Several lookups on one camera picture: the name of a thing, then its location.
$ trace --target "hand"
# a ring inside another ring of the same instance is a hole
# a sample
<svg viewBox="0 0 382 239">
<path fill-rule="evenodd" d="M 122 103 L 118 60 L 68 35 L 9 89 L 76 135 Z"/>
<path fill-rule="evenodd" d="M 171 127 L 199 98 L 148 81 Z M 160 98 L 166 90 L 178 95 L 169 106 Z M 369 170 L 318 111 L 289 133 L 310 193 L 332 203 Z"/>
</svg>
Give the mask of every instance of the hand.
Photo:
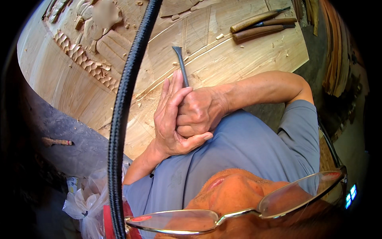
<svg viewBox="0 0 382 239">
<path fill-rule="evenodd" d="M 224 97 L 217 87 L 204 87 L 190 92 L 184 98 L 176 118 L 178 134 L 190 137 L 212 132 L 228 112 L 225 105 Z"/>
<path fill-rule="evenodd" d="M 180 70 L 174 72 L 171 83 L 166 78 L 163 83 L 158 108 L 154 113 L 155 139 L 154 147 L 164 159 L 171 155 L 186 154 L 201 146 L 213 137 L 211 132 L 196 134 L 183 138 L 175 130 L 178 106 L 183 98 L 192 92 L 192 87 L 183 87 L 183 76 Z"/>
</svg>

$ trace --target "man's lips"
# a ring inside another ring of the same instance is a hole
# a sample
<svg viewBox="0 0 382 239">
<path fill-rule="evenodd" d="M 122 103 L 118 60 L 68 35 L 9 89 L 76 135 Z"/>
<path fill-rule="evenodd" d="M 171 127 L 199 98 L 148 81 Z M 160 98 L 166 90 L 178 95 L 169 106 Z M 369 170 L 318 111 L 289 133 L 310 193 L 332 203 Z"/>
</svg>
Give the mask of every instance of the man's lips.
<svg viewBox="0 0 382 239">
<path fill-rule="evenodd" d="M 208 186 L 207 188 L 207 191 L 208 192 L 209 190 L 213 189 L 214 187 L 218 186 L 219 184 L 221 184 L 224 179 L 226 178 L 227 176 L 222 176 L 222 177 L 218 177 L 217 179 L 215 179 L 214 181 L 211 182 L 211 184 Z"/>
</svg>

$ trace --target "gray t-shirt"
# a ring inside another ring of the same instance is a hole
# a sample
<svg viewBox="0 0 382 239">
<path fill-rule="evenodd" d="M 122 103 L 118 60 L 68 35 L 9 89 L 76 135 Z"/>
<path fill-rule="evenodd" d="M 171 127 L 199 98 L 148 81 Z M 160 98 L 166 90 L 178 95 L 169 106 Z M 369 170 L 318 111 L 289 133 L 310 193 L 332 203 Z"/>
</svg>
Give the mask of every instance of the gray t-shirt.
<svg viewBox="0 0 382 239">
<path fill-rule="evenodd" d="M 212 139 L 188 154 L 164 160 L 153 177 L 125 185 L 123 195 L 134 216 L 180 210 L 224 169 L 241 168 L 264 179 L 293 182 L 318 172 L 319 164 L 316 107 L 297 100 L 285 109 L 278 134 L 238 110 L 221 120 Z"/>
</svg>

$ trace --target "red sticker on lens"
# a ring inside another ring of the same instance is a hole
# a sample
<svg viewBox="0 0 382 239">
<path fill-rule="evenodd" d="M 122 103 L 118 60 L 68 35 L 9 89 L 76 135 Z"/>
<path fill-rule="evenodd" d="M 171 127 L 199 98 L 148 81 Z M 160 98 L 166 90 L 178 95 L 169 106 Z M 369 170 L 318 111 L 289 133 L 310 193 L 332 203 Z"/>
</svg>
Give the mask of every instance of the red sticker on lens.
<svg viewBox="0 0 382 239">
<path fill-rule="evenodd" d="M 331 172 L 329 174 L 324 175 L 321 180 L 330 181 L 338 178 L 341 174 L 339 172 Z"/>
<path fill-rule="evenodd" d="M 152 218 L 152 216 L 139 216 L 137 218 L 131 219 L 131 221 L 146 221 L 148 219 Z"/>
</svg>

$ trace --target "short sleeve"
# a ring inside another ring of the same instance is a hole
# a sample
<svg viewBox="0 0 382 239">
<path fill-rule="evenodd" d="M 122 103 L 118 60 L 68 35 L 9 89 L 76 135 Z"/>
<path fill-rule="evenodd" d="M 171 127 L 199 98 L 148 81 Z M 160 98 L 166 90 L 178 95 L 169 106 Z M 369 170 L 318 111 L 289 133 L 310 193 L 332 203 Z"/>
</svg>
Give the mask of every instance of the short sleeve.
<svg viewBox="0 0 382 239">
<path fill-rule="evenodd" d="M 134 217 L 145 214 L 153 179 L 147 175 L 130 185 L 123 186 L 122 194 L 127 199 Z"/>
<path fill-rule="evenodd" d="M 296 100 L 286 107 L 278 135 L 297 160 L 313 174 L 319 171 L 320 147 L 316 107 L 306 100 Z"/>
</svg>

